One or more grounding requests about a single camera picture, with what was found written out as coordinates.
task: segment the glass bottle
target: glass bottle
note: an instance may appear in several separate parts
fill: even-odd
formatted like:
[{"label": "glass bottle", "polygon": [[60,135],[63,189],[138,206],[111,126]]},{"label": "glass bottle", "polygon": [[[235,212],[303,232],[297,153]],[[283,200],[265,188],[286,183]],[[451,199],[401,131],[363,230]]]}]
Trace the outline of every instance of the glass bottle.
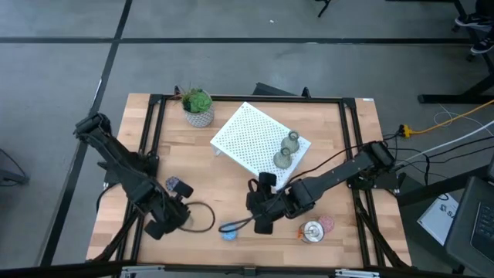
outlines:
[{"label": "glass bottle", "polygon": [[299,133],[296,131],[290,131],[288,136],[281,141],[281,147],[287,147],[290,150],[290,154],[299,150]]},{"label": "glass bottle", "polygon": [[292,164],[290,149],[288,149],[287,147],[282,147],[282,149],[275,154],[272,160],[275,162],[276,167],[287,169]]}]

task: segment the yellow cable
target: yellow cable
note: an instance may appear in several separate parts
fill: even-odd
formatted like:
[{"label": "yellow cable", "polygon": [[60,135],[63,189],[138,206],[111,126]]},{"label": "yellow cable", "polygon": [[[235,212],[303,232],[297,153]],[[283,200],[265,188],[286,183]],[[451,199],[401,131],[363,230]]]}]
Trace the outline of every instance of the yellow cable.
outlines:
[{"label": "yellow cable", "polygon": [[473,109],[473,110],[470,110],[470,111],[469,111],[469,112],[467,112],[467,113],[464,113],[464,114],[458,115],[458,116],[456,116],[456,117],[454,117],[454,118],[452,118],[452,119],[450,119],[450,120],[447,120],[446,122],[443,122],[443,123],[437,124],[437,125],[435,125],[434,127],[430,127],[430,128],[428,128],[428,129],[426,129],[426,130],[422,130],[422,131],[413,131],[412,129],[409,129],[409,130],[407,131],[407,133],[409,133],[410,135],[412,135],[412,134],[424,134],[424,133],[426,133],[426,132],[432,131],[433,129],[436,129],[436,128],[438,128],[438,127],[441,127],[441,126],[443,126],[443,125],[445,125],[445,124],[451,123],[451,122],[452,122],[452,121],[454,121],[454,120],[458,120],[458,119],[459,119],[459,118],[461,118],[461,117],[464,117],[464,116],[470,115],[470,114],[472,114],[473,112],[475,112],[475,111],[477,111],[477,110],[480,110],[480,109],[482,109],[482,108],[484,108],[484,107],[486,107],[486,106],[490,105],[491,103],[494,103],[494,100],[491,100],[491,101],[489,101],[488,103],[485,103],[485,104],[483,104],[483,105],[481,105],[481,106],[479,106],[479,107],[477,107],[477,108],[475,108],[475,109]]}]

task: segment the sneaker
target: sneaker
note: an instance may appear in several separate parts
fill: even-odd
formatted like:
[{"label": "sneaker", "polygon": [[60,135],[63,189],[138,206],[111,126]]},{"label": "sneaker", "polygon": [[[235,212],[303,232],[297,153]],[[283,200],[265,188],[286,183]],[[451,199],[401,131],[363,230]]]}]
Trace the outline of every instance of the sneaker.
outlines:
[{"label": "sneaker", "polygon": [[483,53],[487,53],[493,47],[494,47],[494,34],[490,32],[484,39],[473,45],[470,51],[472,51],[472,53],[474,54],[483,54]]},{"label": "sneaker", "polygon": [[459,16],[455,19],[455,23],[461,27],[487,27],[493,24],[490,17],[472,13],[467,16]]}]

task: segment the wooden table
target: wooden table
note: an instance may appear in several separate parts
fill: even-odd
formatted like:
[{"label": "wooden table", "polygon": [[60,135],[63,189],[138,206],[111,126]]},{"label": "wooden table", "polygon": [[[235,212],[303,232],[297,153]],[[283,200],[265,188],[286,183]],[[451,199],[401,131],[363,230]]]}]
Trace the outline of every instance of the wooden table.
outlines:
[{"label": "wooden table", "polygon": [[[130,151],[137,151],[146,116],[149,94],[130,94],[120,125],[118,140]],[[381,128],[374,101],[356,99],[360,129],[364,142],[381,140]],[[253,178],[247,170],[225,155],[215,157],[209,141],[222,128],[242,102],[215,102],[215,119],[209,127],[194,128],[184,117],[181,105],[167,101],[161,129],[158,181],[177,176],[194,188],[186,202],[203,201],[216,213],[215,227],[205,233],[176,230],[159,241],[143,233],[138,262],[196,265],[242,266],[299,266],[299,267],[362,267],[357,225],[351,191],[345,182],[330,189],[316,207],[292,220],[280,219],[270,236],[255,234],[251,222],[239,231],[234,241],[225,241],[218,232],[224,222],[250,216],[245,208],[247,181]],[[330,103],[250,103],[270,117],[298,130],[312,142],[310,149],[295,173],[313,168],[321,161],[344,149],[339,109]],[[154,127],[157,111],[151,126]],[[355,138],[350,111],[347,111],[352,145]],[[341,154],[309,175],[320,175],[344,162]],[[373,190],[379,228],[384,238],[403,261],[410,264],[410,256],[395,198],[384,190]],[[127,198],[120,186],[109,190],[101,200],[87,258],[100,254],[122,225]],[[329,215],[335,228],[322,242],[306,244],[296,238],[298,227],[319,216]],[[210,212],[202,207],[191,207],[189,228],[201,229],[211,221]],[[124,258],[130,257],[134,232],[128,236]],[[376,263],[374,244],[367,231],[370,259]]]}]

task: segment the potted plant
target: potted plant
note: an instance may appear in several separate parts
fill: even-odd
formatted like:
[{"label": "potted plant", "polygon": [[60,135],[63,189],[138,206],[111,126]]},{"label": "potted plant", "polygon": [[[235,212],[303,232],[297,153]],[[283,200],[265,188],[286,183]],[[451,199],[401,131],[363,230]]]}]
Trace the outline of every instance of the potted plant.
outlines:
[{"label": "potted plant", "polygon": [[192,88],[180,93],[175,87],[175,93],[181,98],[185,118],[194,127],[207,127],[215,118],[213,100],[209,94],[201,88]]}]

